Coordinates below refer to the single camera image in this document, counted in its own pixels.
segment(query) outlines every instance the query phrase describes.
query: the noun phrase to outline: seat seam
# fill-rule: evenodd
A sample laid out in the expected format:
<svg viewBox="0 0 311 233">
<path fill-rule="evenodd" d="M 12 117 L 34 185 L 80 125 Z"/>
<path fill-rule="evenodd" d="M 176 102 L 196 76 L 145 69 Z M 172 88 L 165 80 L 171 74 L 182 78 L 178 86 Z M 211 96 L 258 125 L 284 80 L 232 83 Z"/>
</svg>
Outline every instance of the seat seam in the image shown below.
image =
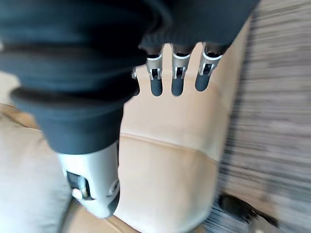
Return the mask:
<svg viewBox="0 0 311 233">
<path fill-rule="evenodd" d="M 200 150 L 193 149 L 193 148 L 184 147 L 184 146 L 173 144 L 173 143 L 169 143 L 169 142 L 159 141 L 159 140 L 156 140 L 156 139 L 153 139 L 153 138 L 150 138 L 150 137 L 137 136 L 137 135 L 130 134 L 130 133 L 120 133 L 120 136 L 125 137 L 125 138 L 131 138 L 131 139 L 143 141 L 143 142 L 153 143 L 153 144 L 164 146 L 164 147 L 167 147 L 167 148 L 175 148 L 175 149 L 179 149 L 179 150 L 182 150 L 182 149 L 190 150 L 190 151 L 196 152 L 196 153 L 206 157 L 207 159 L 215 162 L 216 164 L 219 164 L 219 162 L 217 160 L 215 160 L 213 158 L 210 158 L 204 152 L 202 152 Z"/>
</svg>

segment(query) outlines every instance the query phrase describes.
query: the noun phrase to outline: striped floor mat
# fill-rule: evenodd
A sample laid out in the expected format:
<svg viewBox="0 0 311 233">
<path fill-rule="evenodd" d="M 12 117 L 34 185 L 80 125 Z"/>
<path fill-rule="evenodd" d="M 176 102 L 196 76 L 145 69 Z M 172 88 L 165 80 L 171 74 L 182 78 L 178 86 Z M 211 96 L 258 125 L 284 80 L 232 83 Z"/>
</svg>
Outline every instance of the striped floor mat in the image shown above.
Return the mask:
<svg viewBox="0 0 311 233">
<path fill-rule="evenodd" d="M 262 0 L 253 14 L 220 192 L 275 216 L 281 232 L 311 232 L 310 0 Z M 216 203 L 206 232 L 247 232 Z"/>
</svg>

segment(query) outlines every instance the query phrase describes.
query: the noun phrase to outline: shoe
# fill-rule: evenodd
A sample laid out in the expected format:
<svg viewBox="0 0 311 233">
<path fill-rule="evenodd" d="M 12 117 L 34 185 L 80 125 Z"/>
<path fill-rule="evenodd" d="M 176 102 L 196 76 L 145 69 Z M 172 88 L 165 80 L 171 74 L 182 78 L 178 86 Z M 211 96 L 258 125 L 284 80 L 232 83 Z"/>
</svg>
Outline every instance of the shoe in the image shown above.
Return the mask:
<svg viewBox="0 0 311 233">
<path fill-rule="evenodd" d="M 249 223 L 252 218 L 260 216 L 275 227 L 278 227 L 278 220 L 271 217 L 248 204 L 247 202 L 238 199 L 228 194 L 221 194 L 218 200 L 220 208 L 233 218 Z"/>
</svg>

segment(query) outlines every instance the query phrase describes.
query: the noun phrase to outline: silver metal part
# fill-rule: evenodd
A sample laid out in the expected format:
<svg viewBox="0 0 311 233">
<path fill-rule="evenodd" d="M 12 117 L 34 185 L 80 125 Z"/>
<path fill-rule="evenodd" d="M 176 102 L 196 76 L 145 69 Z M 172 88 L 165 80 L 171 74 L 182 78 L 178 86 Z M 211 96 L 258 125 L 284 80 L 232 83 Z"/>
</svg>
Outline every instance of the silver metal part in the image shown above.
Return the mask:
<svg viewBox="0 0 311 233">
<path fill-rule="evenodd" d="M 222 55 L 220 55 L 218 57 L 209 57 L 205 53 L 205 49 L 203 49 L 201 60 L 200 60 L 200 66 L 199 66 L 199 70 L 198 70 L 199 75 L 204 74 L 204 69 L 205 69 L 206 65 L 211 65 L 209 73 L 207 74 L 208 76 L 210 76 L 212 74 L 213 70 L 217 67 L 221 58 L 222 58 Z"/>
<path fill-rule="evenodd" d="M 173 56 L 172 56 L 173 79 L 177 79 L 178 68 L 182 69 L 182 74 L 180 78 L 181 79 L 185 78 L 189 61 L 190 61 L 190 54 L 188 54 L 187 56 L 177 56 L 175 53 L 173 53 Z"/>
<path fill-rule="evenodd" d="M 161 54 L 156 58 L 147 58 L 146 66 L 150 80 L 155 78 L 152 72 L 153 70 L 156 70 L 157 79 L 162 79 L 162 51 Z"/>
<path fill-rule="evenodd" d="M 96 217 L 111 216 L 117 207 L 111 203 L 120 191 L 118 142 L 97 152 L 76 155 L 59 153 L 58 157 L 65 177 L 67 172 L 78 177 L 79 187 L 72 190 L 72 195 Z"/>
<path fill-rule="evenodd" d="M 131 75 L 132 75 L 132 79 L 137 79 L 136 67 L 133 68 Z"/>
</svg>

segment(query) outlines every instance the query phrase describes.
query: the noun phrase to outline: robotic hand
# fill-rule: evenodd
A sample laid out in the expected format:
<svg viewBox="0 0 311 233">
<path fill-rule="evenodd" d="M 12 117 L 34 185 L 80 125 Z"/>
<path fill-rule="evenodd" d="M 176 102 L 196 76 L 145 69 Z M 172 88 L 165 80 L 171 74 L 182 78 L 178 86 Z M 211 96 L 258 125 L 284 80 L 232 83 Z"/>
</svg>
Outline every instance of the robotic hand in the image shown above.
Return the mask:
<svg viewBox="0 0 311 233">
<path fill-rule="evenodd" d="M 192 49 L 204 42 L 195 88 L 204 91 L 258 0 L 0 0 L 0 70 L 58 154 L 72 195 L 100 218 L 120 197 L 123 105 L 139 94 L 134 67 L 147 61 L 162 93 L 162 46 L 173 48 L 172 94 L 183 92 Z"/>
</svg>

